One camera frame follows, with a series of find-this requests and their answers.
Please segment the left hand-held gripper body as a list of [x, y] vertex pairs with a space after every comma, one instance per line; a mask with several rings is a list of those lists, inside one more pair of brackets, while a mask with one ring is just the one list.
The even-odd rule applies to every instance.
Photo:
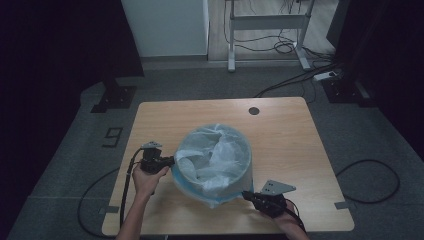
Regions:
[[162, 153], [162, 145], [150, 141], [142, 145], [143, 156], [140, 163], [140, 169], [148, 174], [156, 174], [160, 171], [159, 159]]

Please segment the white cabinet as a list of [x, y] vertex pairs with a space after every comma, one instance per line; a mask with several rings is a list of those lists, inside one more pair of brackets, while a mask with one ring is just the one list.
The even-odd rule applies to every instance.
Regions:
[[121, 0], [142, 58], [206, 56], [208, 0]]

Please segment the white metal desk frame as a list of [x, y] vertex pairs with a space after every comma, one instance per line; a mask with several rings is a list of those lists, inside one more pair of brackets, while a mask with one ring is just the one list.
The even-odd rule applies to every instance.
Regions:
[[234, 72], [236, 69], [234, 33], [242, 30], [276, 30], [289, 29], [299, 30], [297, 40], [292, 44], [300, 65], [304, 70], [311, 70], [312, 67], [303, 49], [304, 39], [307, 33], [315, 0], [310, 0], [308, 8], [304, 14], [282, 14], [282, 15], [259, 15], [259, 16], [237, 16], [235, 14], [235, 0], [230, 2], [229, 16], [229, 44], [227, 69]]

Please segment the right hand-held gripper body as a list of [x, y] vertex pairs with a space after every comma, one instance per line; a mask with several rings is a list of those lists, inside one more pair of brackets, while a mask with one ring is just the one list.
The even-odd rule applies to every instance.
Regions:
[[268, 180], [261, 191], [253, 194], [253, 205], [256, 210], [276, 218], [284, 213], [293, 215], [287, 208], [285, 193], [295, 191], [296, 187], [274, 180]]

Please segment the black curtain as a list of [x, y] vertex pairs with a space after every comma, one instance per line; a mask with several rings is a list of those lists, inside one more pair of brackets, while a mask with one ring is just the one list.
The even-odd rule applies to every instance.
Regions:
[[82, 91], [142, 73], [121, 0], [0, 0], [0, 240], [53, 158]]
[[335, 61], [424, 160], [424, 0], [339, 0]]

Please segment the black stand base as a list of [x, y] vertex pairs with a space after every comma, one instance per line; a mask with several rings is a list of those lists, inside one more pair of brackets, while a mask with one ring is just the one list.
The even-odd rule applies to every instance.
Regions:
[[375, 101], [359, 81], [323, 80], [322, 86], [330, 103], [376, 107]]
[[105, 91], [98, 104], [95, 104], [92, 113], [105, 113], [110, 109], [128, 109], [136, 93], [136, 86], [120, 86], [114, 78], [103, 81]]

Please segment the person's right hand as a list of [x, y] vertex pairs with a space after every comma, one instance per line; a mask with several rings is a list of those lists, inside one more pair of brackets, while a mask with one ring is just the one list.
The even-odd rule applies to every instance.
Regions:
[[272, 221], [287, 237], [292, 238], [295, 235], [304, 233], [295, 218], [288, 213], [283, 213], [276, 218], [272, 218]]

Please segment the person's left hand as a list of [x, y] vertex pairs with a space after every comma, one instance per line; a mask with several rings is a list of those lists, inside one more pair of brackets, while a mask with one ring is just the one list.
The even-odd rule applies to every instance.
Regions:
[[137, 164], [132, 173], [136, 198], [148, 199], [154, 193], [160, 179], [167, 174], [168, 170], [169, 167], [166, 166], [156, 174], [148, 174], [141, 169], [140, 164]]

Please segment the white power strip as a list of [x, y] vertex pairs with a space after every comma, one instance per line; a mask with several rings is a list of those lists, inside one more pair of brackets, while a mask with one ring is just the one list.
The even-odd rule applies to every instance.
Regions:
[[324, 72], [324, 73], [314, 75], [313, 80], [314, 81], [322, 81], [322, 80], [334, 78], [336, 76], [337, 76], [336, 72], [328, 71], [328, 72]]

